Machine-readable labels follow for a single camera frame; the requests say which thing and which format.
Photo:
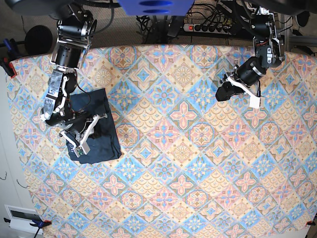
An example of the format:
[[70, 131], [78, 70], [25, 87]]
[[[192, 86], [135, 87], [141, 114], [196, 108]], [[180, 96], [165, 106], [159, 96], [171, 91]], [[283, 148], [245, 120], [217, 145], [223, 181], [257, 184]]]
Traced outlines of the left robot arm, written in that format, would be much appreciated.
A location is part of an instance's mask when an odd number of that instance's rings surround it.
[[238, 22], [253, 36], [255, 55], [241, 66], [236, 65], [232, 72], [223, 75], [221, 86], [215, 98], [219, 102], [228, 101], [232, 96], [247, 94], [250, 96], [250, 107], [259, 108], [261, 104], [261, 82], [269, 68], [281, 65], [285, 60], [283, 39], [275, 25], [274, 13], [263, 7], [249, 10], [242, 5], [248, 14], [249, 21], [242, 18], [235, 3], [232, 11]]

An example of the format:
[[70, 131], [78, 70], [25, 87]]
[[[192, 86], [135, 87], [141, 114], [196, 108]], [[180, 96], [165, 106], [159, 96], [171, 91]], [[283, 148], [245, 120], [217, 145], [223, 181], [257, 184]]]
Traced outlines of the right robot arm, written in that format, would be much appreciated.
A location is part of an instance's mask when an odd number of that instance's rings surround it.
[[41, 120], [49, 126], [61, 128], [60, 136], [72, 145], [77, 157], [90, 151], [87, 144], [94, 127], [103, 118], [92, 115], [84, 108], [73, 109], [70, 95], [79, 87], [77, 70], [90, 49], [97, 21], [92, 13], [78, 3], [66, 5], [58, 14], [57, 43], [51, 63], [56, 65], [48, 82], [48, 92], [41, 111]]

